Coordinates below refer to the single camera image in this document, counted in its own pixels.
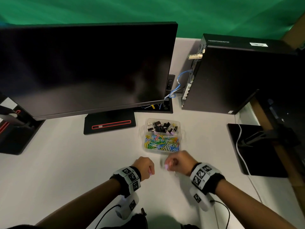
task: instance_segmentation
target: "fist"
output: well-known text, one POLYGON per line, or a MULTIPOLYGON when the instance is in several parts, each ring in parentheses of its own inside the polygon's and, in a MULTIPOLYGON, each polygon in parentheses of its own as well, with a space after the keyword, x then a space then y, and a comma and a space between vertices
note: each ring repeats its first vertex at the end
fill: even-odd
POLYGON ((139 157, 139 159, 135 160, 132 166, 140 171, 141 181, 149 179, 151 175, 155 174, 155 164, 149 158, 139 157))
POLYGON ((190 176, 193 167, 198 162, 185 150, 170 154, 165 160, 165 168, 190 176))

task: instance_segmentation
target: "green curtain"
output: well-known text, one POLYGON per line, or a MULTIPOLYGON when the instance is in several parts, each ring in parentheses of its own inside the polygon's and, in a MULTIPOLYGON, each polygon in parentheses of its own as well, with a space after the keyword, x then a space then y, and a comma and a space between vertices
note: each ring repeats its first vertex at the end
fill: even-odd
POLYGON ((182 38, 279 39, 304 11, 305 0, 0 0, 11 24, 176 21, 182 38))

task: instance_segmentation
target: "black computer case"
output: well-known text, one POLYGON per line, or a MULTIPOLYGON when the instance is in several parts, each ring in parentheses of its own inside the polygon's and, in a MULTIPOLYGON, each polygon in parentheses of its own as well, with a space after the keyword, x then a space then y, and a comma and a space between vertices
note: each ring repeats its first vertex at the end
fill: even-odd
POLYGON ((182 109, 236 114, 295 52, 280 40, 204 34, 182 94, 182 109))

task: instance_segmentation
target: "black monitor screen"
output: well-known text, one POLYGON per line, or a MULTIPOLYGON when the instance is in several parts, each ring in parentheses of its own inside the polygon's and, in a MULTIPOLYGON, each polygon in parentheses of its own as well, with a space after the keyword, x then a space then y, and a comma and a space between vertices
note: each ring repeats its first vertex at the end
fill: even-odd
POLYGON ((0 92, 35 119, 164 99, 177 23, 0 30, 0 92))

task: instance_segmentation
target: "forearm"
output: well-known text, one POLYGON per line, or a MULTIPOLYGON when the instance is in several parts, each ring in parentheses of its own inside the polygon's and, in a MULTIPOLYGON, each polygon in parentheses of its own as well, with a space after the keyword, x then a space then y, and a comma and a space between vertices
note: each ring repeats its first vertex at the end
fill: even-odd
POLYGON ((218 183, 215 194, 246 229, 295 229, 271 209, 224 179, 218 183))
POLYGON ((110 179, 59 208, 36 226, 43 229, 86 228, 119 192, 120 183, 110 179))

